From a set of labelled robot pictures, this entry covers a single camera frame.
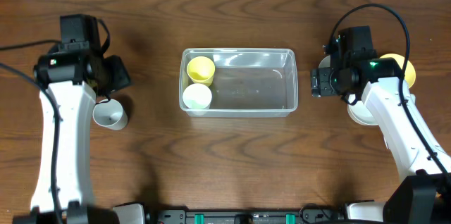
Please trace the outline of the grey bowl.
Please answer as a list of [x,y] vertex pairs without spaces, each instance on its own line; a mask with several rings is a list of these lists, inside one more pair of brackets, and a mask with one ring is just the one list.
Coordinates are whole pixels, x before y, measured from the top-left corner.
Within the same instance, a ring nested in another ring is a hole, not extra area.
[[327,68],[330,66],[330,55],[327,55],[319,64],[319,68]]

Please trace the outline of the grey cup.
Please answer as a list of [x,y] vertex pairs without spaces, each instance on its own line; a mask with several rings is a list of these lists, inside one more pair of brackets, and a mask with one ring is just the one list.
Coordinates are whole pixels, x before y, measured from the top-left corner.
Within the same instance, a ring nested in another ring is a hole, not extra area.
[[128,115],[115,99],[105,99],[95,105],[92,117],[97,125],[110,130],[122,130],[128,124]]

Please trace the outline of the white bowl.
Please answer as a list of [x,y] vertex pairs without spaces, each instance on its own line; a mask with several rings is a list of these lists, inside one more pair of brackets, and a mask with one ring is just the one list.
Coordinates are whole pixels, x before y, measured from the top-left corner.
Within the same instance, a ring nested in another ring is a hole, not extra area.
[[372,116],[371,112],[365,107],[362,100],[358,100],[355,105],[348,105],[347,112],[350,118],[360,124],[368,126],[377,126],[376,119]]

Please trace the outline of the white paper cup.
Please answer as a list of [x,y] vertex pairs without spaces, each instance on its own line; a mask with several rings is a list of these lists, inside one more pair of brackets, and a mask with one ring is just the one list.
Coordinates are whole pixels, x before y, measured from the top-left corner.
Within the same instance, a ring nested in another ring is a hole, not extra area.
[[203,84],[189,85],[183,92],[183,103],[191,109],[208,109],[212,101],[211,90]]

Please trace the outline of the yellow cup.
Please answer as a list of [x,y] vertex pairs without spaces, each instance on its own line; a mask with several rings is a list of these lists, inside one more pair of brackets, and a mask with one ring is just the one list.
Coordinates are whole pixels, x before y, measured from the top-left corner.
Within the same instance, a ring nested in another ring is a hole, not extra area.
[[191,81],[207,87],[213,83],[215,70],[214,62],[205,56],[195,57],[187,65],[187,74]]

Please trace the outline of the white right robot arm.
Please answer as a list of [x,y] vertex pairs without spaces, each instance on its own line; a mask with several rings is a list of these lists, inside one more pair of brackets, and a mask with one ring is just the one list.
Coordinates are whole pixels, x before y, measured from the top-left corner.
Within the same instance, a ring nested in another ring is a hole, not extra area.
[[435,140],[417,109],[402,69],[372,51],[346,51],[311,71],[314,97],[342,96],[362,104],[379,126],[395,160],[401,184],[385,203],[348,204],[351,223],[449,223],[450,156]]

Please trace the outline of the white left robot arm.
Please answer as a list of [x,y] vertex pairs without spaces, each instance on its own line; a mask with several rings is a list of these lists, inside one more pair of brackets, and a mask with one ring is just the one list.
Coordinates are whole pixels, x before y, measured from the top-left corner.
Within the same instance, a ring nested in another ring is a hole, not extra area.
[[130,84],[109,43],[70,40],[39,57],[30,82],[43,113],[39,177],[30,213],[14,223],[119,223],[114,210],[95,206],[90,177],[90,123],[98,96]]

